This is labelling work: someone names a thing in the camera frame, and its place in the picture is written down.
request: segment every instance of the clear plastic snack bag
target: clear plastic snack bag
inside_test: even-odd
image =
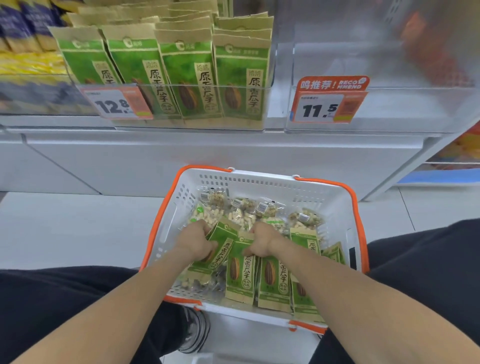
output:
[[[258,203],[252,198],[235,197],[232,200],[232,206],[237,207],[243,211],[254,211]]]
[[[256,221],[256,215],[247,211],[242,211],[232,205],[230,211],[225,214],[230,221],[240,225],[241,231],[250,231]]]
[[[223,216],[223,213],[224,210],[220,209],[219,207],[212,207],[199,202],[197,207],[192,211],[192,215],[188,220],[188,224],[203,219],[210,228],[213,228]]]
[[[290,229],[287,223],[281,217],[262,218],[261,221],[269,225],[272,225],[274,229],[277,230],[282,235],[290,234]]]
[[[275,202],[269,198],[260,197],[255,208],[255,214],[260,218],[273,218],[284,210],[284,204]]]
[[[301,212],[295,211],[292,212],[288,219],[292,228],[303,228],[316,229],[322,224],[325,224],[325,219],[319,213],[303,207]]]
[[[223,209],[227,204],[227,194],[225,191],[217,188],[199,187],[200,201],[209,206],[215,206]]]

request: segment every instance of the white floor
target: white floor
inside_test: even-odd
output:
[[[0,194],[0,268],[72,265],[138,267],[162,198]],[[393,188],[360,203],[367,240],[433,229],[480,217],[480,187]],[[306,331],[211,316],[205,351],[261,362],[307,363],[318,338]],[[175,352],[167,364],[190,363]]]

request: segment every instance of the orange price tag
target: orange price tag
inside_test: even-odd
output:
[[[307,76],[293,99],[293,122],[351,122],[367,96],[368,76]]]
[[[150,108],[135,85],[77,85],[77,88],[105,119],[153,119]]]

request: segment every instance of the hand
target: hand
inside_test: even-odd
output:
[[[192,261],[202,260],[217,247],[217,242],[209,242],[205,235],[210,231],[205,220],[198,220],[183,228],[175,248],[182,249],[191,255]]]
[[[253,226],[255,238],[252,245],[245,248],[244,256],[256,255],[259,257],[274,255],[275,244],[281,242],[284,237],[270,224],[256,222]]]

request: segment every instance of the barcode label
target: barcode label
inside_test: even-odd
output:
[[[208,192],[203,192],[200,194],[200,200],[202,202],[209,202],[210,199],[209,199],[209,193]]]
[[[232,206],[236,208],[240,208],[243,205],[242,201],[239,199],[235,199],[232,201]]]
[[[257,206],[257,211],[260,212],[261,214],[263,214],[263,213],[265,213],[267,208],[268,208],[268,204],[264,204],[263,202],[261,202]]]
[[[305,214],[299,214],[298,221],[307,222],[308,220],[310,220],[310,216],[305,215]]]

